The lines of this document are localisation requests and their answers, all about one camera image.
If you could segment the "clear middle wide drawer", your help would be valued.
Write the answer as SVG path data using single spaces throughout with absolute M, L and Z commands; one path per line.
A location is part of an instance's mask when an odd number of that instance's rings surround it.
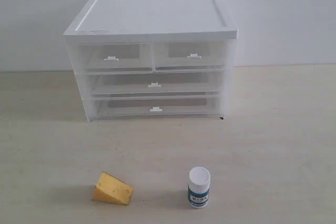
M 92 95 L 220 91 L 224 73 L 180 72 L 90 76 Z

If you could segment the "clear bottom wide drawer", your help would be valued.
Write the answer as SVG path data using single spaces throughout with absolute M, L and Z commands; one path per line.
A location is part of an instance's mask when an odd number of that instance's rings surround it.
M 178 95 L 163 97 L 140 97 L 125 99 L 94 100 L 89 118 L 108 119 L 134 116 L 223 116 L 220 95 Z

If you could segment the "white plastic drawer cabinet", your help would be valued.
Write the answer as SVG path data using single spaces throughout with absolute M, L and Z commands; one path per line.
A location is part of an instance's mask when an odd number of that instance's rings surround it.
M 238 28 L 231 19 L 224 0 L 88 0 L 64 32 L 69 59 L 80 92 L 88 121 L 93 111 L 94 100 L 125 99 L 140 97 L 163 97 L 178 95 L 211 95 L 221 97 L 226 116 L 230 85 L 233 74 Z M 226 65 L 221 69 L 196 69 L 157 71 L 154 64 L 153 45 L 163 42 L 224 41 L 226 43 Z M 89 72 L 84 67 L 80 46 L 148 44 L 152 55 L 151 71 L 105 71 Z M 220 91 L 212 92 L 164 92 L 92 95 L 90 76 L 104 74 L 147 74 L 212 72 L 224 73 Z

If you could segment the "clear wide drawer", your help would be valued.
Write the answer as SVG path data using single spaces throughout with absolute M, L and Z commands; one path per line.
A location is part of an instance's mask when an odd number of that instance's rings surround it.
M 94 100 L 89 118 L 108 119 L 134 116 L 223 116 L 220 95 L 178 95 L 163 97 L 140 97 L 125 99 Z
M 90 76 L 92 95 L 220 91 L 224 73 L 180 72 Z

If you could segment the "white capped pill bottle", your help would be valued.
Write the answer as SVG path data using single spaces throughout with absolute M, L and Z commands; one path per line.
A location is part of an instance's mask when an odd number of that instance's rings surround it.
M 203 208 L 209 200 L 211 174 L 202 166 L 193 167 L 188 174 L 187 197 L 189 204 L 194 208 Z

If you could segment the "yellow cheese wedge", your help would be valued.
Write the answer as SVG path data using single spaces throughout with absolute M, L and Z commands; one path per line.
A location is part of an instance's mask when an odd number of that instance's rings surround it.
M 95 185 L 92 200 L 128 206 L 134 188 L 107 172 L 102 172 Z

